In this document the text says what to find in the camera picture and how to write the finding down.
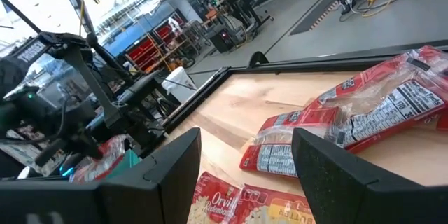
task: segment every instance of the nutrition facts label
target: nutrition facts label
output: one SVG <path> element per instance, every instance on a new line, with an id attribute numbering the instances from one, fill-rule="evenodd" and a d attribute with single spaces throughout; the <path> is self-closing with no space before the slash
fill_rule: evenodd
<path id="1" fill-rule="evenodd" d="M 392 91 L 372 112 L 352 116 L 342 128 L 343 143 L 338 143 L 347 146 L 443 104 L 436 94 L 415 80 L 409 80 Z"/>
<path id="2" fill-rule="evenodd" d="M 297 177 L 290 144 L 262 145 L 258 154 L 257 170 Z"/>

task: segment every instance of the orville redenbacher logo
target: orville redenbacher logo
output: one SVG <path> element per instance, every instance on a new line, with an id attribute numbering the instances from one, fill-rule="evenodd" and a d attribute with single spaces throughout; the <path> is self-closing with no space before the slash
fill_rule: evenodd
<path id="1" fill-rule="evenodd" d="M 232 207 L 237 203 L 234 197 L 229 197 L 232 191 L 233 190 L 229 190 L 227 195 L 222 195 L 221 192 L 216 192 L 211 201 L 209 200 L 206 203 L 204 212 L 229 216 Z"/>

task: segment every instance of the red popcorn bag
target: red popcorn bag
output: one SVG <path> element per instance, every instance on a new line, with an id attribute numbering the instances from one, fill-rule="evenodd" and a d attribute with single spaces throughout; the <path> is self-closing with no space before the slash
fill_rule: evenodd
<path id="1" fill-rule="evenodd" d="M 231 224 L 315 224 L 305 197 L 245 185 Z"/>
<path id="2" fill-rule="evenodd" d="M 75 171 L 70 178 L 70 182 L 85 183 L 106 178 L 123 159 L 126 153 L 123 143 L 125 140 L 125 135 L 118 135 L 101 144 L 99 149 L 103 153 L 103 158 L 93 160 L 86 157 L 81 161 L 81 164 L 87 164 Z"/>
<path id="3" fill-rule="evenodd" d="M 228 223 L 240 194 L 239 188 L 204 172 L 197 181 L 187 223 Z"/>
<path id="4" fill-rule="evenodd" d="M 245 185 L 204 172 L 196 184 L 188 224 L 315 224 L 305 197 Z"/>
<path id="5" fill-rule="evenodd" d="M 411 50 L 323 93 L 292 122 L 287 119 L 290 114 L 269 118 L 240 168 L 297 176 L 291 154 L 293 128 L 304 128 L 356 153 L 440 114 L 447 100 L 448 56 L 428 46 Z M 440 119 L 437 128 L 443 129 L 445 121 Z"/>

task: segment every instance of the plastic bag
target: plastic bag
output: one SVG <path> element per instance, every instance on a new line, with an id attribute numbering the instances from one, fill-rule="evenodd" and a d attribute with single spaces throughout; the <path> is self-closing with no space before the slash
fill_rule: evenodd
<path id="1" fill-rule="evenodd" d="M 315 224 L 305 197 L 252 185 L 242 189 L 204 172 L 195 189 L 188 224 Z"/>
<path id="2" fill-rule="evenodd" d="M 123 159 L 126 152 L 125 140 L 125 135 L 118 135 L 100 145 L 99 149 L 103 153 L 103 158 L 93 160 L 87 157 L 87 159 L 90 159 L 89 162 L 75 171 L 70 178 L 70 182 L 85 183 L 106 178 Z"/>
<path id="3" fill-rule="evenodd" d="M 188 224 L 228 223 L 241 190 L 204 172 L 196 183 Z"/>
<path id="4" fill-rule="evenodd" d="M 305 197 L 245 185 L 234 213 L 233 223 L 303 223 L 314 224 Z"/>
<path id="5" fill-rule="evenodd" d="M 284 115 L 269 118 L 240 167 L 297 176 L 291 154 L 293 128 L 304 128 L 356 153 L 441 114 L 447 100 L 448 56 L 428 46 L 411 50 L 323 93 L 293 122 L 276 125 Z"/>

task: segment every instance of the workbench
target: workbench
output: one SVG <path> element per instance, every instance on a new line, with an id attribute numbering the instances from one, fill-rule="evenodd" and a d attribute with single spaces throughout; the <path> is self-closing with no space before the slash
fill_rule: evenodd
<path id="1" fill-rule="evenodd" d="M 258 17 L 258 14 L 254 11 L 254 9 L 252 8 L 251 4 L 249 3 L 249 0 L 242 0 L 245 4 L 246 7 L 248 8 L 249 13 L 252 15 L 252 17 L 255 19 L 255 22 L 257 23 L 257 26 L 260 27 L 262 26 L 264 23 L 266 23 L 266 21 L 268 21 L 271 16 L 268 15 L 266 16 L 263 20 L 260 19 L 260 17 Z M 225 5 L 228 4 L 230 5 L 232 8 L 238 8 L 237 7 L 237 2 L 238 0 L 224 0 L 221 5 Z"/>
<path id="2" fill-rule="evenodd" d="M 448 41 L 425 44 L 445 46 Z M 304 195 L 296 178 L 239 168 L 244 151 L 264 121 L 300 110 L 359 71 L 421 46 L 402 45 L 275 63 L 268 63 L 261 53 L 255 54 L 247 67 L 223 68 L 215 73 L 180 106 L 164 123 L 170 135 L 165 144 L 191 127 L 199 127 L 199 174 L 207 171 L 233 185 L 247 183 Z M 446 132 L 417 125 L 376 143 L 358 156 L 424 186 L 448 184 L 446 136 Z"/>

